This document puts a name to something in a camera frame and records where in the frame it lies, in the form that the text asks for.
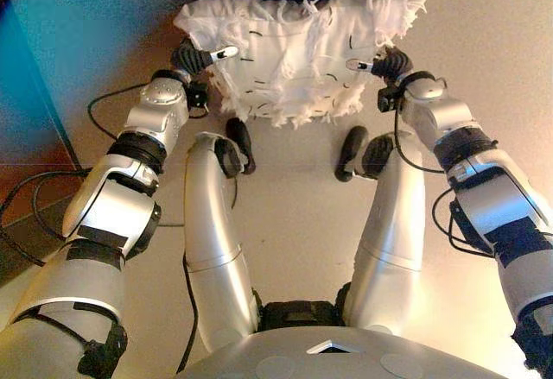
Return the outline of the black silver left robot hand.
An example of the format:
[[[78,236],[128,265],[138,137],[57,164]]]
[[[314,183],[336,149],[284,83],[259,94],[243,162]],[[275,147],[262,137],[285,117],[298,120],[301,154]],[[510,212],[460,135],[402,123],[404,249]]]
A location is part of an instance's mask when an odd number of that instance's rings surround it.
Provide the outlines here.
[[[171,55],[172,65],[187,74],[197,75],[219,60],[237,56],[236,46],[223,47],[216,51],[197,49],[190,38],[183,38]]]

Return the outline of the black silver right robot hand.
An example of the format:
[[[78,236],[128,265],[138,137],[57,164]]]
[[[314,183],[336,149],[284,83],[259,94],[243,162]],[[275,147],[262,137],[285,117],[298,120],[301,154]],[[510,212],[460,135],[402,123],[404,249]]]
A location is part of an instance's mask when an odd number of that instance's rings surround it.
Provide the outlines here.
[[[382,79],[397,80],[413,69],[410,57],[397,47],[384,47],[377,52],[371,62],[350,59],[346,69],[355,72],[370,73]]]

